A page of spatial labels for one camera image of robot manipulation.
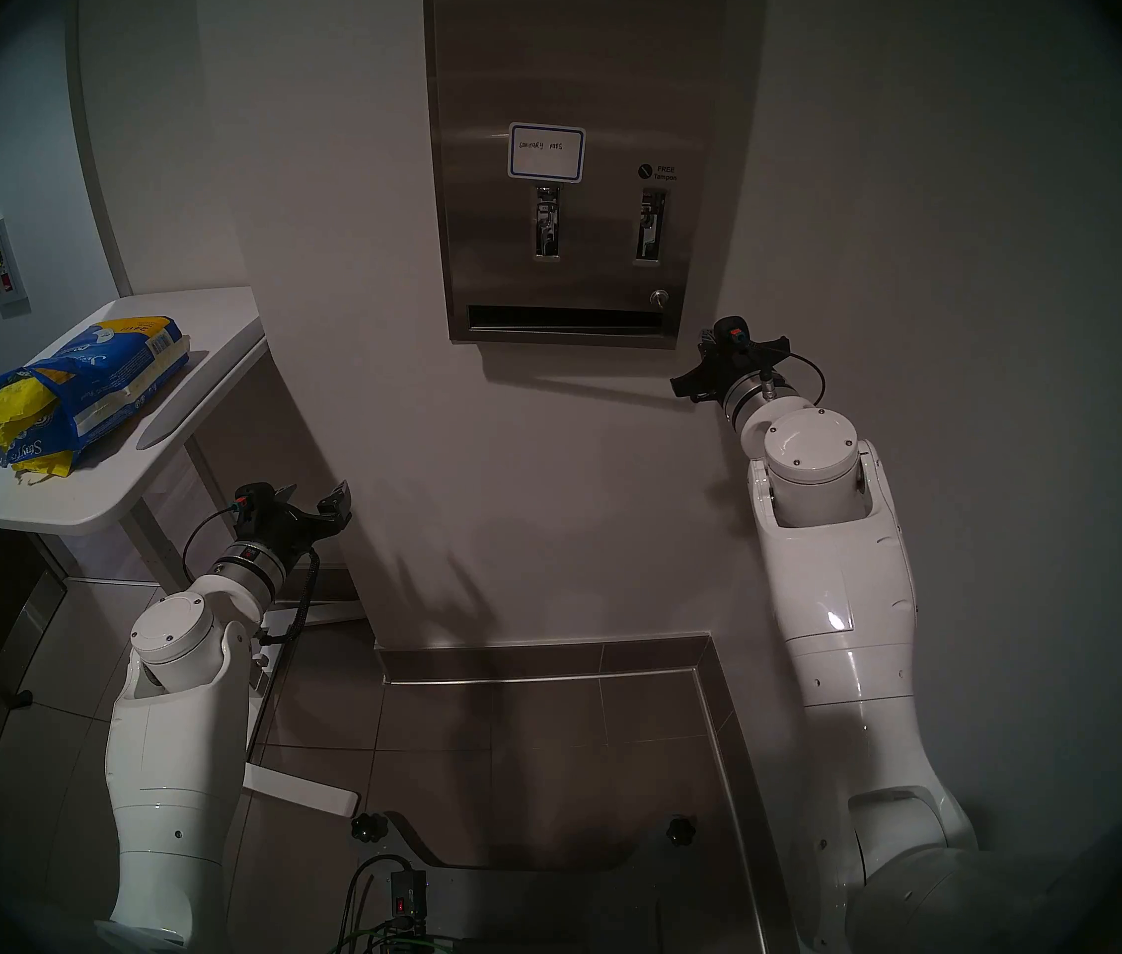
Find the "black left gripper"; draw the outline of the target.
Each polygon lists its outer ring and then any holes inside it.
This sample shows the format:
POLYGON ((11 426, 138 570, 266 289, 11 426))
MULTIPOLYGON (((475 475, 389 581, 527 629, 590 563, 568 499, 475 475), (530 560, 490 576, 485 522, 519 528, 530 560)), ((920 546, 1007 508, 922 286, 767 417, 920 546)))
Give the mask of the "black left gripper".
POLYGON ((258 544, 280 565, 297 563, 323 531, 343 531, 352 519, 352 497, 344 479, 319 499, 313 514, 291 504, 296 489, 296 483, 285 484, 275 490, 272 504, 258 507, 258 544))

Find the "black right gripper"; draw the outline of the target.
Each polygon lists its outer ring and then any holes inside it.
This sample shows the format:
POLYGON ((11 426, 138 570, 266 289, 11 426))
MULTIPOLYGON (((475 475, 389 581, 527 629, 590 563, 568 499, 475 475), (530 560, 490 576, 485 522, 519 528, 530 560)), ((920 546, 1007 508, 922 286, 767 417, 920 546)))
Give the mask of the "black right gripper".
POLYGON ((792 357, 791 341, 781 336, 770 341, 758 341, 755 346, 718 346, 712 329, 699 332, 699 363, 680 377, 672 379, 675 398, 688 398, 693 403, 724 402, 730 391, 749 374, 756 375, 756 384, 763 383, 761 375, 772 373, 772 364, 781 364, 792 357))

